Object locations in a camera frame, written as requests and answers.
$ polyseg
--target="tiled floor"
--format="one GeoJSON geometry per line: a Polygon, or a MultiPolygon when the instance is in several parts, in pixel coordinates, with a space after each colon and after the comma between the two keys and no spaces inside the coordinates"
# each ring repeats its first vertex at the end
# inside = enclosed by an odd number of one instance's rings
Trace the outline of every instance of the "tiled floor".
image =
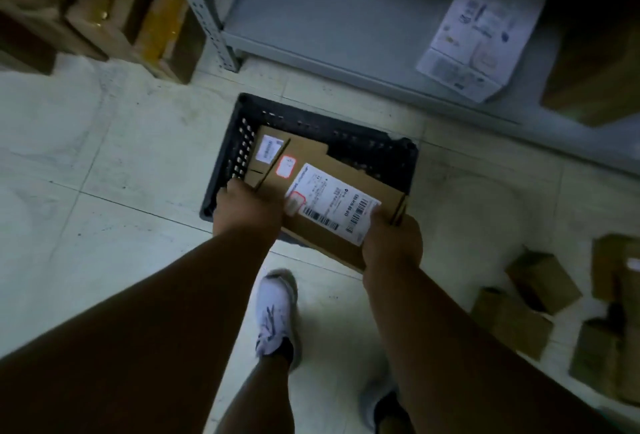
{"type": "MultiPolygon", "coordinates": [[[[639,180],[258,58],[222,73],[207,49],[198,68],[187,87],[68,56],[51,77],[0,73],[0,355],[207,239],[198,207],[236,97],[249,92],[419,143],[410,212],[422,266],[464,309],[480,286],[510,289],[504,265],[522,246],[556,253],[585,297],[555,318],[536,366],[640,420],[566,373],[580,322],[604,312],[589,297],[591,239],[640,235],[639,180]]],[[[384,356],[360,276],[278,242],[261,274],[282,267],[298,279],[303,317],[298,429],[361,432],[356,395],[384,356]]],[[[250,305],[207,433],[255,363],[255,334],[250,305]]]]}

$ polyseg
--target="metal shelf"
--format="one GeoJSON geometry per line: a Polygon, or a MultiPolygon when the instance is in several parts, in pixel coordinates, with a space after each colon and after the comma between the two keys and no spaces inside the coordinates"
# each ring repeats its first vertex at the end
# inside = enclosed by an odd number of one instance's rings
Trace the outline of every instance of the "metal shelf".
{"type": "MultiPolygon", "coordinates": [[[[543,15],[510,84],[489,102],[472,103],[419,73],[415,65],[451,1],[235,0],[219,40],[223,48],[640,174],[640,115],[591,129],[538,104],[564,33],[550,14],[543,15]]],[[[199,4],[194,0],[192,7],[199,4]]]]}

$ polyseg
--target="foot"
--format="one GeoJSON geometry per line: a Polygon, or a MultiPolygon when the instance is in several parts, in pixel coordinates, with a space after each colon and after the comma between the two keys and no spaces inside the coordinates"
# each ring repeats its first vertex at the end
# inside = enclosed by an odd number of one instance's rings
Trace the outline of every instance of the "foot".
{"type": "Polygon", "coordinates": [[[397,394],[397,392],[397,385],[393,377],[391,377],[391,372],[388,372],[383,378],[369,382],[358,398],[360,418],[368,429],[372,431],[376,430],[374,418],[378,402],[386,398],[389,394],[397,394]]]}
{"type": "Polygon", "coordinates": [[[260,332],[255,345],[257,357],[275,353],[284,338],[293,345],[289,371],[295,369],[301,359],[300,341],[294,324],[298,287],[293,274],[278,269],[267,274],[258,286],[256,316],[260,332]]]}

